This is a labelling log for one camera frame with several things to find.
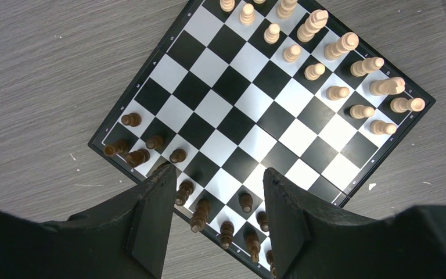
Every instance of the light wooden chess piece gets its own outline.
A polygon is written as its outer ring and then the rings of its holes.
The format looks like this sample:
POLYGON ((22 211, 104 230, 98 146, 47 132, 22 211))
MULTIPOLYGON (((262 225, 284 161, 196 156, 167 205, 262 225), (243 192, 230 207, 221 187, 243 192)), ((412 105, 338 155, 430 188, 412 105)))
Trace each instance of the light wooden chess piece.
POLYGON ((225 12, 231 12, 235 8, 235 0, 220 0, 220 7, 225 12))
POLYGON ((240 22, 243 25, 251 25, 255 18, 254 6, 250 3, 243 5, 242 12, 240 13, 240 22))
POLYGON ((407 100, 406 98, 396 98, 391 101, 393 112, 403 113, 407 110, 411 112, 421 112, 425 108, 425 101, 422 98, 407 100))
POLYGON ((322 63, 310 65, 305 69, 305 78, 307 80, 316 80, 326 72, 326 67, 322 63))
POLYGON ((329 61, 336 60, 341 57, 341 55, 357 48, 358 44, 358 36, 353 32, 348 32, 339 38, 337 42, 327 45, 324 50, 324 56, 329 61))
POLYGON ((375 135, 392 135, 397 128, 392 123, 386 123, 383 120, 375 120, 370 125, 370 132, 375 135))
POLYGON ((350 108, 350 116, 356 119, 372 117, 375 109, 371 106, 354 105, 350 108))
POLYGON ((299 45, 294 44, 283 51, 283 59, 289 63, 295 62, 301 54, 299 45))
POLYGON ((326 92, 326 96, 331 101, 337 101, 339 99, 346 98, 350 95, 348 87, 331 86, 326 92))
POLYGON ((280 19, 288 19, 293 14, 297 6, 298 0, 280 0, 280 4, 276 9, 276 14, 280 19))
POLYGON ((367 58, 353 63, 351 65, 351 74, 356 77, 362 77, 379 70, 382 66, 384 66, 384 59, 380 57, 367 58))
POLYGON ((279 39, 280 28, 276 23, 271 23, 269 27, 264 31, 264 41, 268 44, 274 44, 279 39))
POLYGON ((317 32, 326 26, 329 13, 327 10, 315 10, 304 24, 298 28, 297 37, 301 42, 309 42, 317 32))
POLYGON ((377 80, 370 85, 370 93, 374 96, 397 95, 404 91, 406 82, 402 77, 377 80))

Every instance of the wood grain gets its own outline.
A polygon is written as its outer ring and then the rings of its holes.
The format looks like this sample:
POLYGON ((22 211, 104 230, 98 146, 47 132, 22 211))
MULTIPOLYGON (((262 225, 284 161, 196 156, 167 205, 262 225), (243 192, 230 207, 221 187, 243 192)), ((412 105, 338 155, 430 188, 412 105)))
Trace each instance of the wood grain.
MULTIPOLYGON (((87 142, 185 3, 0 1, 1 210, 65 220, 133 186, 87 142)), ((446 1, 321 4, 437 99, 346 209, 446 204, 446 1)), ((177 216, 163 277, 256 278, 177 216)))

